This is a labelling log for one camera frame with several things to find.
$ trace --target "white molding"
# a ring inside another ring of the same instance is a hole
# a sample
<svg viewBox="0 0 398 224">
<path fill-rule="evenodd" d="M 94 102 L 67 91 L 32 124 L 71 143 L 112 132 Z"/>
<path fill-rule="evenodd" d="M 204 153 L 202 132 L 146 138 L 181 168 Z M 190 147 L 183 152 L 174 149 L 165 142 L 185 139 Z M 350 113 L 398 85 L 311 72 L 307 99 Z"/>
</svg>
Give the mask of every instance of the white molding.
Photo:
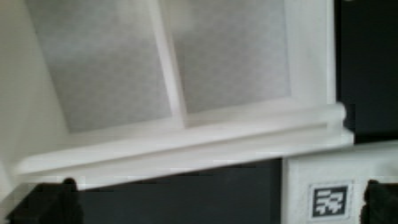
<svg viewBox="0 0 398 224">
<path fill-rule="evenodd" d="M 284 0 L 291 96 L 336 103 L 332 0 Z"/>
<path fill-rule="evenodd" d="M 298 128 L 318 125 L 329 126 L 343 122 L 343 118 L 345 108 L 336 104 L 266 118 L 204 125 L 170 134 L 108 142 L 30 156 L 21 160 L 16 172 L 21 174 L 60 169 L 197 145 L 233 141 L 256 135 L 275 133 L 282 135 L 284 132 Z"/>
<path fill-rule="evenodd" d="M 179 67 L 176 58 L 176 48 L 172 41 L 170 25 L 163 10 L 163 0 L 147 0 L 149 14 L 153 20 L 153 30 L 158 45 L 160 63 L 163 69 L 163 80 L 169 96 L 172 118 L 181 127 L 186 126 L 186 105 L 183 97 Z"/>
<path fill-rule="evenodd" d="M 272 137 L 257 136 L 26 174 L 21 178 L 28 182 L 60 182 L 66 177 L 73 177 L 78 189 L 87 190 L 222 166 L 329 151 L 350 144 L 352 134 L 346 131 L 318 127 Z"/>
</svg>

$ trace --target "black surface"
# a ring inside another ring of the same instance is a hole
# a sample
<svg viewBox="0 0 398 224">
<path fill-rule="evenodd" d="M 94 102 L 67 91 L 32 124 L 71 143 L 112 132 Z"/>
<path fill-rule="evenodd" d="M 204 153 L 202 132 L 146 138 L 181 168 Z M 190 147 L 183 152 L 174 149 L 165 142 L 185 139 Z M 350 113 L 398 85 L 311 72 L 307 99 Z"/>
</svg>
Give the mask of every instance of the black surface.
<svg viewBox="0 0 398 224">
<path fill-rule="evenodd" d="M 364 143 L 398 139 L 398 1 L 336 4 L 337 93 Z"/>
<path fill-rule="evenodd" d="M 42 183 L 35 186 L 7 220 L 10 224 L 82 224 L 83 213 L 73 179 L 60 184 Z"/>
<path fill-rule="evenodd" d="M 281 160 L 80 193 L 85 224 L 279 224 Z"/>
<path fill-rule="evenodd" d="M 361 224 L 398 223 L 398 185 L 368 182 Z"/>
</svg>

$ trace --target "white panel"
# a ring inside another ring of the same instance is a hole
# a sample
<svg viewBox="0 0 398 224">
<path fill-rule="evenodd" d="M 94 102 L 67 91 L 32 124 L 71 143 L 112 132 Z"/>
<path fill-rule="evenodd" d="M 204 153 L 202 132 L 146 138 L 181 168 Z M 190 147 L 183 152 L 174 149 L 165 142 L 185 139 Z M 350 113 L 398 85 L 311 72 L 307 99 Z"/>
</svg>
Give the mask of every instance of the white panel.
<svg viewBox="0 0 398 224">
<path fill-rule="evenodd" d="M 289 95 L 284 2 L 167 0 L 188 112 Z"/>
<path fill-rule="evenodd" d="M 170 115 L 146 0 L 26 0 L 73 132 Z"/>
<path fill-rule="evenodd" d="M 332 153 L 321 153 L 286 160 L 284 165 L 284 224 L 309 222 L 309 187 L 311 185 L 352 182 L 346 195 L 346 218 L 320 220 L 318 224 L 357 224 L 364 205 L 368 180 L 380 183 L 398 182 L 398 142 L 361 145 Z"/>
</svg>

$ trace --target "frosted glass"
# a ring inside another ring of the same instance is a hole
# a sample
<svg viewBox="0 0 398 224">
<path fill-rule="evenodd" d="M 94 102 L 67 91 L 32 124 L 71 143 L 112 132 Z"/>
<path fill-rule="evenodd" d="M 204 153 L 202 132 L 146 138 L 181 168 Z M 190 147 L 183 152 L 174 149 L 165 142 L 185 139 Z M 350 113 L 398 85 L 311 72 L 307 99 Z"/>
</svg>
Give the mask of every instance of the frosted glass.
<svg viewBox="0 0 398 224">
<path fill-rule="evenodd" d="M 282 0 L 167 0 L 190 112 L 289 96 Z"/>
<path fill-rule="evenodd" d="M 26 0 L 71 132 L 169 117 L 146 0 Z"/>
</svg>

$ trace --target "white wall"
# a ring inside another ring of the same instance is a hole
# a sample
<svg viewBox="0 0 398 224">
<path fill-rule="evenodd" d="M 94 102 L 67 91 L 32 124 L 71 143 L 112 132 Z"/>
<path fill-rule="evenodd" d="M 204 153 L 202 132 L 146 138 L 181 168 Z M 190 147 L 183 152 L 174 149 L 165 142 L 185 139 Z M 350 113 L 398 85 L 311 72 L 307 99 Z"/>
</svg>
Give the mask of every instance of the white wall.
<svg viewBox="0 0 398 224">
<path fill-rule="evenodd" d="M 0 0 L 0 31 L 0 192 L 5 192 L 14 161 L 53 149 L 67 132 L 21 0 Z"/>
</svg>

